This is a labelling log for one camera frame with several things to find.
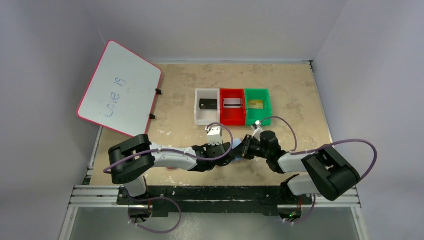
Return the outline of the white plastic bin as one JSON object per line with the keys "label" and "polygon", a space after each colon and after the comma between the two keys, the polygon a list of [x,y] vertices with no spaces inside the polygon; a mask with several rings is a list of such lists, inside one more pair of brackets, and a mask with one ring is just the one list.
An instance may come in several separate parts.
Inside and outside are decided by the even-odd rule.
{"label": "white plastic bin", "polygon": [[[202,110],[199,108],[200,99],[217,99],[217,110]],[[196,88],[194,95],[194,124],[207,126],[220,121],[220,90],[218,88]]]}

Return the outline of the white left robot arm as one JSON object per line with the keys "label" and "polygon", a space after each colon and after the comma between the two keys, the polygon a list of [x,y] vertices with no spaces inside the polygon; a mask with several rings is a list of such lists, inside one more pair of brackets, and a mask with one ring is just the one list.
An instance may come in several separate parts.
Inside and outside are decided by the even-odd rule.
{"label": "white left robot arm", "polygon": [[206,172],[216,166],[229,165],[235,158],[239,138],[225,143],[206,143],[187,148],[166,148],[140,134],[108,151],[109,166],[103,172],[111,175],[112,183],[124,186],[130,199],[138,205],[146,203],[149,191],[144,173],[151,168],[176,168]]}

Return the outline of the brown leather card holder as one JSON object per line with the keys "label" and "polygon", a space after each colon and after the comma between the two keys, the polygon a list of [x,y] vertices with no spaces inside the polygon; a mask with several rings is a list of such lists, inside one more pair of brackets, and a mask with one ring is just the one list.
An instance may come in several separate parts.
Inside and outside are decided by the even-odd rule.
{"label": "brown leather card holder", "polygon": [[242,148],[243,148],[243,140],[241,138],[234,139],[231,152],[230,152],[230,155],[233,157],[231,164],[235,164],[237,162],[244,160],[241,153]]}

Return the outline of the red plastic bin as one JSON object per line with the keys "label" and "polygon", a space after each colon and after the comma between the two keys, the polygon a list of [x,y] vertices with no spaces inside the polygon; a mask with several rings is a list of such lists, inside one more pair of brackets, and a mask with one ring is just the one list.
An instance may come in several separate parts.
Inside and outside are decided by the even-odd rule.
{"label": "red plastic bin", "polygon": [[[241,88],[221,88],[220,94],[220,123],[226,126],[244,126],[246,123],[245,92]],[[223,108],[223,99],[241,99],[241,108]]]}

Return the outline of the green plastic bin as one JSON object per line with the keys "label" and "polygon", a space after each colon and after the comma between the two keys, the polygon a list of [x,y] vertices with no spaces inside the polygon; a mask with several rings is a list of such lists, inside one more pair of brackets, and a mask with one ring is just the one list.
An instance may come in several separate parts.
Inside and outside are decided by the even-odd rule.
{"label": "green plastic bin", "polygon": [[[268,89],[265,88],[245,88],[244,89],[244,98],[246,106],[246,117],[245,125],[249,126],[255,123],[255,121],[263,120],[267,117],[273,115],[270,93]],[[249,109],[248,100],[263,100],[264,108],[263,109]]]}

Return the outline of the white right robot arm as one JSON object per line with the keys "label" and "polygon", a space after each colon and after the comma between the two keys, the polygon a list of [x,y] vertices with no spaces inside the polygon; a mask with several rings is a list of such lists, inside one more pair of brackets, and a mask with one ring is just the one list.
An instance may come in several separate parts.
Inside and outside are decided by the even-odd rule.
{"label": "white right robot arm", "polygon": [[261,132],[258,138],[246,135],[233,150],[238,158],[265,159],[275,173],[293,173],[280,191],[282,200],[288,204],[307,194],[335,201],[361,180],[358,171],[334,147],[295,154],[283,150],[276,134],[269,130]]}

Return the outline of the pink framed whiteboard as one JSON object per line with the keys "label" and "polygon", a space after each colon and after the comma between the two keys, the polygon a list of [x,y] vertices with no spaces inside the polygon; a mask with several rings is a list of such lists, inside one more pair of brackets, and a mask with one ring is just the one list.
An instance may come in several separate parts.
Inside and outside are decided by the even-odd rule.
{"label": "pink framed whiteboard", "polygon": [[107,42],[76,114],[127,136],[147,131],[162,71],[116,41]]}

